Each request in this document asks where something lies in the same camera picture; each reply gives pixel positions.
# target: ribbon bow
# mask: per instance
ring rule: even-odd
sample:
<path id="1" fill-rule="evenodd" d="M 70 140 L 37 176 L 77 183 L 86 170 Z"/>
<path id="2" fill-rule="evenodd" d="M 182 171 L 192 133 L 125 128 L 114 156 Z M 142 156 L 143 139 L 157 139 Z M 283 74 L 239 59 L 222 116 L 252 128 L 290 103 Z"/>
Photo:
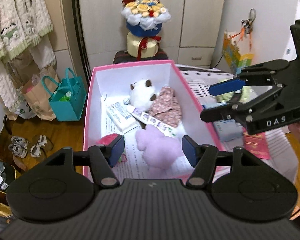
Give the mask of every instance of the ribbon bow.
<path id="1" fill-rule="evenodd" d="M 159 36 L 143 38 L 139 44 L 137 61 L 141 60 L 141 51 L 148 47 L 148 39 L 153 39 L 153 40 L 157 41 L 158 43 L 161 41 L 161 37 L 159 37 Z"/>

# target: open box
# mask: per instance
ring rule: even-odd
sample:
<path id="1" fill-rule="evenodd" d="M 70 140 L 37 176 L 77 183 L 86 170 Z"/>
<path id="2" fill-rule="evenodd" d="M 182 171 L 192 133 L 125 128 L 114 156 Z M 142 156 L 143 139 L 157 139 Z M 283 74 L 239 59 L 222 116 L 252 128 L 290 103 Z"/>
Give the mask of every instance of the open box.
<path id="1" fill-rule="evenodd" d="M 95 145 L 97 140 L 107 134 L 120 133 L 107 116 L 106 105 L 122 102 L 124 98 L 129 97 L 130 84 L 142 79 L 150 79 L 156 93 L 163 86 L 170 86 L 175 90 L 175 96 L 182 110 L 182 120 L 177 128 L 177 138 L 180 141 L 184 135 L 189 135 L 199 145 L 211 144 L 223 149 L 212 124 L 201 121 L 202 106 L 174 62 L 157 60 L 107 65 L 93 69 L 84 128 L 84 150 Z M 124 178 L 150 179 L 147 176 L 148 166 L 143 161 L 142 152 L 138 151 L 135 142 L 135 132 L 140 128 L 135 128 L 124 135 L 127 162 L 118 163 L 113 168 L 120 182 Z M 162 179 L 184 179 L 192 171 L 193 168 L 186 157 L 179 157 L 171 168 L 165 171 Z M 92 181 L 88 167 L 84 167 L 83 174 Z"/>

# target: panda plush toy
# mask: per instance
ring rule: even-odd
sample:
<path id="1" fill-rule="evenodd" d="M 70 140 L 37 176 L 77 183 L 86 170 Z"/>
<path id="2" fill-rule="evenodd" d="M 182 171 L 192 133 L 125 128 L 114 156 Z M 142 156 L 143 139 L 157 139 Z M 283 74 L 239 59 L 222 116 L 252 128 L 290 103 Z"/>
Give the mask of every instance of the panda plush toy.
<path id="1" fill-rule="evenodd" d="M 148 112 L 156 98 L 155 87 L 149 79 L 130 85 L 130 104 L 141 111 Z"/>

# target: red card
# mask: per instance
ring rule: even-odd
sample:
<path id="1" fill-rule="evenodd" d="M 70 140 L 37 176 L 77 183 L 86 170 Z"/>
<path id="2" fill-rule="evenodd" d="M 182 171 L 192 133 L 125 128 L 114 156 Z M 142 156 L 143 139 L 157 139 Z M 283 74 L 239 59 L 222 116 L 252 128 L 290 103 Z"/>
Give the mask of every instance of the red card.
<path id="1" fill-rule="evenodd" d="M 245 129 L 243 130 L 244 148 L 251 152 L 259 159 L 270 159 L 268 143 L 266 140 L 266 134 L 259 133 L 255 135 L 248 135 Z"/>

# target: toothpaste tube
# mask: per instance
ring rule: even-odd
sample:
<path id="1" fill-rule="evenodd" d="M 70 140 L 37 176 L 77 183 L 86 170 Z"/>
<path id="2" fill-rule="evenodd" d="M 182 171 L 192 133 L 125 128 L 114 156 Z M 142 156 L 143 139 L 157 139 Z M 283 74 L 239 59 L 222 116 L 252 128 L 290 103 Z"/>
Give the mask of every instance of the toothpaste tube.
<path id="1" fill-rule="evenodd" d="M 139 120 L 144 124 L 151 124 L 154 127 L 158 128 L 165 136 L 176 137 L 176 129 L 167 125 L 164 122 L 150 116 L 149 114 L 142 112 L 140 109 L 135 108 L 134 106 L 126 106 L 127 111 L 132 114 L 134 118 Z"/>
<path id="2" fill-rule="evenodd" d="M 123 134 L 138 127 L 137 120 L 123 108 L 120 102 L 107 106 L 107 114 Z"/>

